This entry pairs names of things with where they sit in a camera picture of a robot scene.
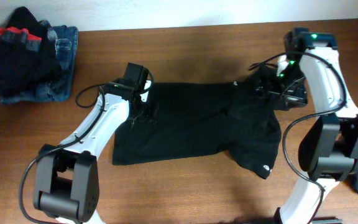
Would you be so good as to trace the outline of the black t-shirt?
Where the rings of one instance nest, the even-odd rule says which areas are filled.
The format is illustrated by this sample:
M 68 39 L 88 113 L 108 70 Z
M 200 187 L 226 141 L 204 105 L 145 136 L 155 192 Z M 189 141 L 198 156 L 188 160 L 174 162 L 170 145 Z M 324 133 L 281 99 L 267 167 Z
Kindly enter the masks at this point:
M 156 83 L 149 92 L 152 114 L 116 130 L 112 163 L 209 156 L 227 151 L 262 179 L 275 165 L 281 128 L 274 113 L 276 69 L 259 67 L 230 83 Z

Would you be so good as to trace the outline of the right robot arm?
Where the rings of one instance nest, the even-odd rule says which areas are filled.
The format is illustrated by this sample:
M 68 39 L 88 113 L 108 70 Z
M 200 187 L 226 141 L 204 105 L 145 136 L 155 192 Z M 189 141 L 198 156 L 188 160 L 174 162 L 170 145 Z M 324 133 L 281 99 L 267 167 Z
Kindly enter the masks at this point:
M 276 209 L 274 223 L 339 223 L 320 220 L 316 214 L 324 199 L 351 174 L 358 171 L 358 107 L 351 98 L 339 64 L 335 37 L 296 27 L 284 37 L 285 51 L 275 55 L 277 78 L 283 88 L 279 95 L 288 98 L 296 83 L 307 82 L 315 112 L 290 123 L 291 128 L 307 119 L 316 122 L 298 148 L 297 170 L 291 163 L 286 143 L 283 155 L 298 180 L 287 201 Z

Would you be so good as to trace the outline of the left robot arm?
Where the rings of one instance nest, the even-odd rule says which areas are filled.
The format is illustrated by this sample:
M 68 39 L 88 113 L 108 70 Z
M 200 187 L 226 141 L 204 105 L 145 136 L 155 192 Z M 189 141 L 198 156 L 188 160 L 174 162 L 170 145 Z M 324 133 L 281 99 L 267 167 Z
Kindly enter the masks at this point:
M 34 208 L 54 223 L 102 223 L 98 159 L 117 128 L 149 117 L 154 84 L 145 67 L 128 63 L 124 76 L 95 85 L 97 97 L 85 120 L 60 144 L 46 144 L 30 163 L 35 167 Z

